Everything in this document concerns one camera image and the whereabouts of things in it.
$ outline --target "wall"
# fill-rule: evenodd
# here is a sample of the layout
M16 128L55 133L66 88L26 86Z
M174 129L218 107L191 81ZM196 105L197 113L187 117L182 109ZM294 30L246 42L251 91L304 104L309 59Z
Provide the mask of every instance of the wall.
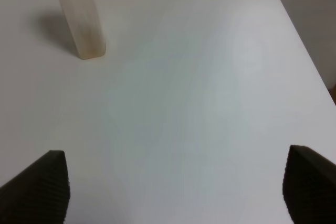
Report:
M281 0L324 84L336 83L336 1Z

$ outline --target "table surface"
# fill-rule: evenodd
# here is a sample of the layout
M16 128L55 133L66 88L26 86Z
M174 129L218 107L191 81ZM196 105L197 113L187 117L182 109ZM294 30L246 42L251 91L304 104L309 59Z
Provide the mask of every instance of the table surface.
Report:
M336 110L280 0L96 1L82 61L58 0L0 0L0 184L64 150L66 223L291 223L289 146L335 162Z

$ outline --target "white table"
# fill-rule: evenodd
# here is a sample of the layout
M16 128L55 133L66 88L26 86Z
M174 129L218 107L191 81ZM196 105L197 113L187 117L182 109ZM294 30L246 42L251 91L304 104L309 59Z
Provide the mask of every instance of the white table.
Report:
M0 183L64 150L67 223L291 223L290 144L336 162L336 109L280 0L97 0L82 61L0 0Z

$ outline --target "wooden block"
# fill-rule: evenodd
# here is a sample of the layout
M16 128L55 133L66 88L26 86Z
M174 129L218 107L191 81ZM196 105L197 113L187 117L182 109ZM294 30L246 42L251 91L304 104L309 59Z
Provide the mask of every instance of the wooden block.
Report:
M106 43L94 0L59 0L75 41L79 58L103 56Z

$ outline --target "gray wall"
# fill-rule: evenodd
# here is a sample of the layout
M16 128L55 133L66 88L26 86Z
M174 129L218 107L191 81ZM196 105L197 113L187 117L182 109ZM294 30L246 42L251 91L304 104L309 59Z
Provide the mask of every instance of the gray wall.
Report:
M281 0L328 88L336 83L336 0Z

